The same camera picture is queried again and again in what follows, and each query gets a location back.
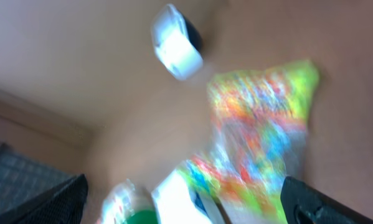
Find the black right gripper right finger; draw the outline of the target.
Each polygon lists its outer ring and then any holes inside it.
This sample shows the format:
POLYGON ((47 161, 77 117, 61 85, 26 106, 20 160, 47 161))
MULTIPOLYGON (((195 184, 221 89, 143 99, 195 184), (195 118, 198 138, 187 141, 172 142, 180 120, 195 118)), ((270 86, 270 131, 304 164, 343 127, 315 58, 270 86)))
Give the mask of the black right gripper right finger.
POLYGON ((373 220, 288 176, 281 204, 288 224, 373 224, 373 220))

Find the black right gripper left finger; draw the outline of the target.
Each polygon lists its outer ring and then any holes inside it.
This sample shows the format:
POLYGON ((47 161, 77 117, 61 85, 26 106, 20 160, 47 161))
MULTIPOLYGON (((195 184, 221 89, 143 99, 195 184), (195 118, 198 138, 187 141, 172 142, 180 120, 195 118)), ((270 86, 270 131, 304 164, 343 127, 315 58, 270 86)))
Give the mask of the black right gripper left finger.
POLYGON ((77 175, 0 215, 0 224, 80 224, 88 196, 85 175, 77 175))

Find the green lid jar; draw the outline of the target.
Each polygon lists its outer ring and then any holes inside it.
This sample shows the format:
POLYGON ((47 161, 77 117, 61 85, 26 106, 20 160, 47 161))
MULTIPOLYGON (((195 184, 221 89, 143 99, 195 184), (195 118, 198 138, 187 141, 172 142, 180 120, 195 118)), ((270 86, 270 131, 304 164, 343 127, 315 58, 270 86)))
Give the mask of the green lid jar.
POLYGON ((112 188, 104 199, 98 224, 158 224, 151 194, 127 179, 112 188))

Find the colourful gummy candy bag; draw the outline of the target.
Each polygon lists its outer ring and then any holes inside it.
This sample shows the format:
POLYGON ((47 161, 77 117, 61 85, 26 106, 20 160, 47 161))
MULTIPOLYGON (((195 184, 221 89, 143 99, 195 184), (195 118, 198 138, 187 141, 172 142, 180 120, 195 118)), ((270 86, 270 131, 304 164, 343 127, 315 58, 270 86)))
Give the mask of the colourful gummy candy bag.
POLYGON ((207 84, 212 139, 178 172, 201 195, 285 223, 281 189, 286 177, 302 173, 318 83, 310 60, 214 75, 207 84))

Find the white paper packet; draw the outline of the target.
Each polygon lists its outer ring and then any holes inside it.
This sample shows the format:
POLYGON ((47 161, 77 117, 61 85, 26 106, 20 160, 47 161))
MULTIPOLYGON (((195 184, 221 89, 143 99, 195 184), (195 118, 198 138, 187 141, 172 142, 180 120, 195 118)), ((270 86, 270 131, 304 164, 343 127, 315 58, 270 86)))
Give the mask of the white paper packet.
POLYGON ((211 198, 191 189, 177 171, 172 171, 151 193, 160 224, 224 224, 211 198))

